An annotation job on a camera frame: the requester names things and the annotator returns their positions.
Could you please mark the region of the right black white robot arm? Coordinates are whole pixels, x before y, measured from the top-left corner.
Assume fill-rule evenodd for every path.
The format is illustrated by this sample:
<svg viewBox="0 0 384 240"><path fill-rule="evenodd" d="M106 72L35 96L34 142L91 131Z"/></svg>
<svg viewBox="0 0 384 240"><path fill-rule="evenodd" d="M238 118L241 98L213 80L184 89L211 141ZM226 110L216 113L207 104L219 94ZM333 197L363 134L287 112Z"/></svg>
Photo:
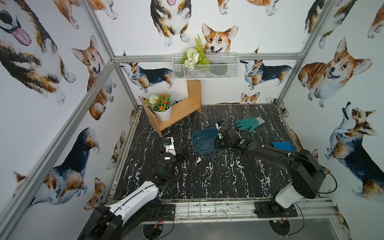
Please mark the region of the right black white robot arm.
<svg viewBox="0 0 384 240"><path fill-rule="evenodd" d="M288 172L291 181L275 195L273 210L286 210L302 199L317 197L326 173L309 151L286 151L242 138L223 121L217 122L216 128L219 137L215 139L215 147L218 150L226 149L236 156L261 160Z"/></svg>

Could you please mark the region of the teal plastic storage box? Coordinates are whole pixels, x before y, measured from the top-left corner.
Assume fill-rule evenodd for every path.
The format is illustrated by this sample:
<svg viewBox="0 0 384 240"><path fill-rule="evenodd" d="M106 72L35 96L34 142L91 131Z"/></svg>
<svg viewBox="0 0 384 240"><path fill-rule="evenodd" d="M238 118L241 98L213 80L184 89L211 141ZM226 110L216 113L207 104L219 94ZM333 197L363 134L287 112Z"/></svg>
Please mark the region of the teal plastic storage box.
<svg viewBox="0 0 384 240"><path fill-rule="evenodd" d="M225 148L219 143L219 132L216 127L202 129L192 134L193 146L197 155L204 156Z"/></svg>

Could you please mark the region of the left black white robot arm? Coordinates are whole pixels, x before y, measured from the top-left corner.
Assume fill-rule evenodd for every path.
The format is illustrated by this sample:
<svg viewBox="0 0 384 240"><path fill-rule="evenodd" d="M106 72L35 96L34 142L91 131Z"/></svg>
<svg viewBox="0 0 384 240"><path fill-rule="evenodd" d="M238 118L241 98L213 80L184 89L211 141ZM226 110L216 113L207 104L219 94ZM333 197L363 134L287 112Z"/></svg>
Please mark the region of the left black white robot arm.
<svg viewBox="0 0 384 240"><path fill-rule="evenodd" d="M176 180L176 163L186 160L182 153L162 153L152 174L134 192L112 205L99 205L91 214L79 240L121 240L161 205L159 193Z"/></svg>

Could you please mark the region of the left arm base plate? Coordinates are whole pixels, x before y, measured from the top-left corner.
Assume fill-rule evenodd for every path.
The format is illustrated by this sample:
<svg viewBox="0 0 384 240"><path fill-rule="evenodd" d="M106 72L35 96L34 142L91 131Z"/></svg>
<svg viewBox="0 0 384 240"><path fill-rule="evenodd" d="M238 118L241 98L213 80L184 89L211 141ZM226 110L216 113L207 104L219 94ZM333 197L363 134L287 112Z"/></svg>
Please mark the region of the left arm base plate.
<svg viewBox="0 0 384 240"><path fill-rule="evenodd" d="M175 219L176 205L162 203L147 203L140 208L132 218L141 222L154 222L164 218Z"/></svg>

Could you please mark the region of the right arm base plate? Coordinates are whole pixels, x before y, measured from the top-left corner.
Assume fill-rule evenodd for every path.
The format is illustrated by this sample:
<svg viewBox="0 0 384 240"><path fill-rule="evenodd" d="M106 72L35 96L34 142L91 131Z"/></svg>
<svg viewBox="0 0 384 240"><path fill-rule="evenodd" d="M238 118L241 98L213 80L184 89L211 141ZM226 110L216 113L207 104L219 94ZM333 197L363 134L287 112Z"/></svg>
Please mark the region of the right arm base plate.
<svg viewBox="0 0 384 240"><path fill-rule="evenodd" d="M282 217L297 217L298 213L294 205L288 208L281 207L275 201L254 202L255 214L260 219L264 218L282 218Z"/></svg>

